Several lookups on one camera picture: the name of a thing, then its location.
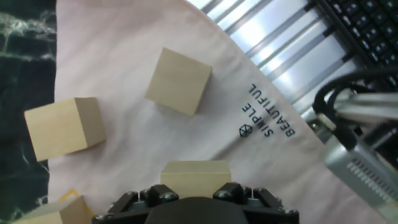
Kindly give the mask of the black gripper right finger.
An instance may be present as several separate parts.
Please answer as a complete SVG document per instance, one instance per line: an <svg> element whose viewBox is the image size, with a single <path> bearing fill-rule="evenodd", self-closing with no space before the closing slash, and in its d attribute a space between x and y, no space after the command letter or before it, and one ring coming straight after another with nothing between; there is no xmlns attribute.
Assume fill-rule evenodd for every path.
<svg viewBox="0 0 398 224"><path fill-rule="evenodd" d="M212 198L238 205L248 223L299 224L299 212L283 206L282 199L273 196L264 187L252 189L237 182L228 182Z"/></svg>

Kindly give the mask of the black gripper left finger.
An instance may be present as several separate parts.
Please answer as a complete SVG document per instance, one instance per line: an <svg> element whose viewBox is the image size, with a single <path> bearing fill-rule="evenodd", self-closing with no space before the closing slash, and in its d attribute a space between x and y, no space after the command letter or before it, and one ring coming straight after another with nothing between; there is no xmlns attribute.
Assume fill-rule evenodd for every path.
<svg viewBox="0 0 398 224"><path fill-rule="evenodd" d="M145 224L153 208L179 199L164 184L156 184L140 192L128 191L111 204L104 214L96 214L92 224Z"/></svg>

